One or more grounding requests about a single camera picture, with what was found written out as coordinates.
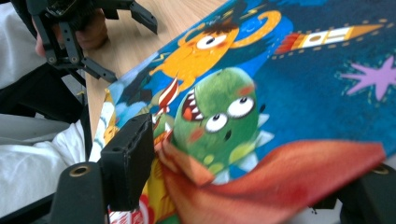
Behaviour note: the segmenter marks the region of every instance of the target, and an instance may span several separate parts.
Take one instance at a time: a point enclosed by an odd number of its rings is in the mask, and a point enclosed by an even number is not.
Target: cartoon eye
[[[236,119],[244,117],[254,107],[254,101],[250,97],[241,97],[228,106],[227,113]]]
[[[213,48],[213,47],[219,45],[221,42],[223,42],[226,39],[226,37],[227,37],[227,35],[219,35],[216,37],[207,35],[198,41],[197,48],[198,49]]]
[[[218,132],[227,123],[227,116],[225,114],[217,114],[210,118],[206,124],[206,130],[210,133]]]

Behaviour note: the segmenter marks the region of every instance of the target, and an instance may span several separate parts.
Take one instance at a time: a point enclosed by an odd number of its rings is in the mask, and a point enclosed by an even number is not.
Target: purple star
[[[381,101],[390,85],[396,85],[396,69],[392,69],[393,56],[389,57],[382,67],[374,69],[353,63],[352,67],[362,71],[364,75],[344,74],[341,77],[359,80],[346,94],[350,95],[369,86],[375,86],[375,98]]]

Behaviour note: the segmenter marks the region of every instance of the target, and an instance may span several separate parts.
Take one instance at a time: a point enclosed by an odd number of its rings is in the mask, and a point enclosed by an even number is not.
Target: person's hand
[[[105,44],[107,40],[107,27],[105,23],[105,14],[101,9],[95,10],[91,16],[88,24],[81,31],[76,31],[76,38],[79,45],[83,49],[97,49]],[[61,31],[58,25],[52,27],[58,42],[63,43]],[[40,34],[37,32],[35,52],[45,57],[45,51],[43,47],[43,40]]]

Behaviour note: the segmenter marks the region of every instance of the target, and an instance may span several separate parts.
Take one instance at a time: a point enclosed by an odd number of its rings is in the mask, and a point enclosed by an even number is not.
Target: open mouth
[[[187,93],[186,100],[182,107],[183,118],[189,121],[197,121],[204,119],[201,111],[198,108],[195,100],[195,89]]]

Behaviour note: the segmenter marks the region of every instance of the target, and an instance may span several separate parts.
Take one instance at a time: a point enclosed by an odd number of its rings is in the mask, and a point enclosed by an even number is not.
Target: book cover
[[[394,9],[231,0],[110,85],[92,160],[144,113],[157,154],[113,220],[283,222],[394,154]]]

